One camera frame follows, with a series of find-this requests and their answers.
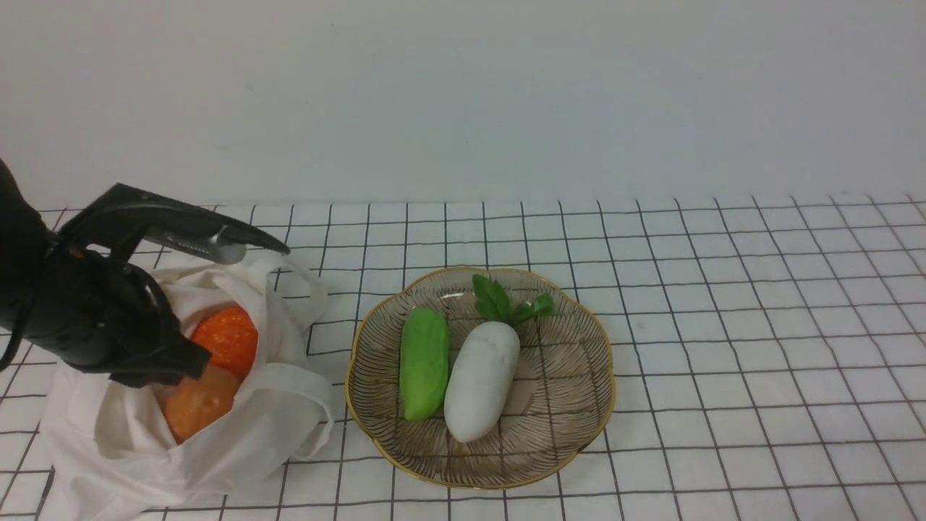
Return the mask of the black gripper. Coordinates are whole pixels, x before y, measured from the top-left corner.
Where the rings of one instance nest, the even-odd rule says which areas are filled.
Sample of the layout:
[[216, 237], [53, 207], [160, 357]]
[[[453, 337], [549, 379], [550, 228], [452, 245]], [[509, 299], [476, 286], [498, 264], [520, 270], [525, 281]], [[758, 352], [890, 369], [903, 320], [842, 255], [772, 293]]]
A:
[[7, 368], [23, 341], [83, 373], [109, 373], [133, 389], [198, 380], [211, 353], [188, 339], [166, 295], [146, 271], [123, 263], [142, 241], [211, 263], [241, 263], [249, 246], [288, 255], [277, 237], [234, 218], [117, 182], [59, 232], [76, 247], [2, 270], [2, 347]]

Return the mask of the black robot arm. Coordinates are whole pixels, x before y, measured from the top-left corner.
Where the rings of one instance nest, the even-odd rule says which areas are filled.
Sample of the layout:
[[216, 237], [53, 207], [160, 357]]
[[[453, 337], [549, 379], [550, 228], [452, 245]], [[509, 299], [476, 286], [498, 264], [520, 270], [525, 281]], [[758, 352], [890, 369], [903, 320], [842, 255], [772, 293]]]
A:
[[211, 354], [184, 336], [155, 278], [130, 263], [142, 241], [221, 265], [244, 260], [248, 246], [290, 252], [246, 222], [121, 182], [55, 232], [2, 165], [2, 368], [26, 340], [129, 388], [202, 376]]

